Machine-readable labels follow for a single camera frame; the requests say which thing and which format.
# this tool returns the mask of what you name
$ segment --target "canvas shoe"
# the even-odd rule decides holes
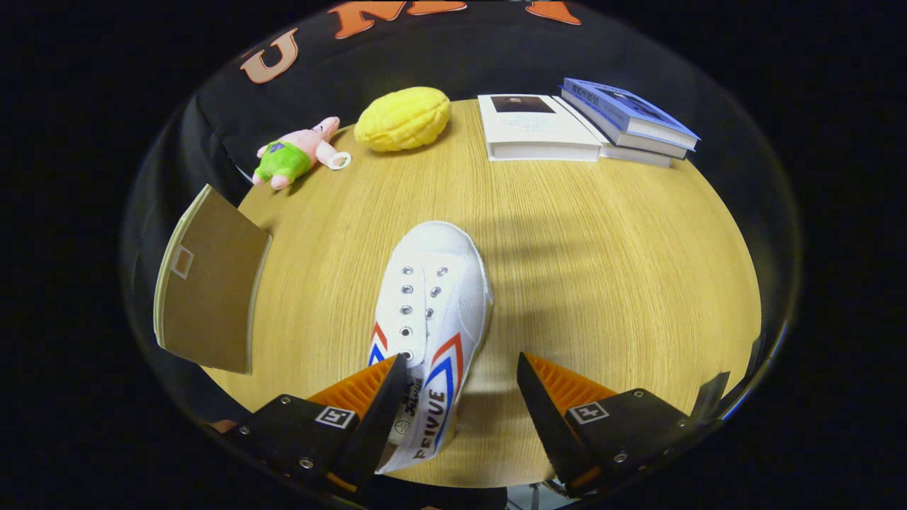
[[[492,304],[482,258],[466,232],[428,221],[397,244],[375,307],[368,366],[403,356],[407,392],[376,473],[432,458],[449,441]]]

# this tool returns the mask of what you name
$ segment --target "pink plush toy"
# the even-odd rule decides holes
[[[327,141],[340,126],[340,119],[327,117],[312,129],[294,131],[258,149],[261,163],[255,169],[252,183],[256,186],[271,181],[271,187],[282,190],[308,172],[315,159],[331,170],[346,168],[353,159],[349,152],[337,152]]]

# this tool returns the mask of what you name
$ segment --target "stacked books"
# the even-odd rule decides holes
[[[617,158],[668,167],[699,138],[634,93],[565,78],[561,97],[479,95],[489,161]]]
[[[656,105],[617,87],[565,78],[561,97],[581,113],[587,128],[592,130],[593,123],[607,138],[601,149],[604,157],[669,166],[670,158],[686,159],[699,141]]]

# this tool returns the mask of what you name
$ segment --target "wood grain surface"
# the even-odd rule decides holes
[[[744,376],[760,332],[756,273],[734,219],[690,162],[488,162],[475,100],[454,103],[444,133],[423,148],[371,152],[349,126],[333,144],[353,155],[349,167],[319,165],[283,191],[253,188],[239,207],[273,235],[252,373],[206,370],[249,410],[280,393],[311,396],[366,366],[391,251],[429,220],[473,237],[493,318],[456,437],[391,476],[469,487],[553,478],[517,387],[521,350],[617,392],[645,387],[685,413],[719,373],[730,373],[727,389]]]

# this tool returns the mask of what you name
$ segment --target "yellow plush bread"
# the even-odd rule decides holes
[[[380,152],[434,142],[451,117],[451,102],[438,89],[411,87],[372,101],[356,124],[356,140]]]

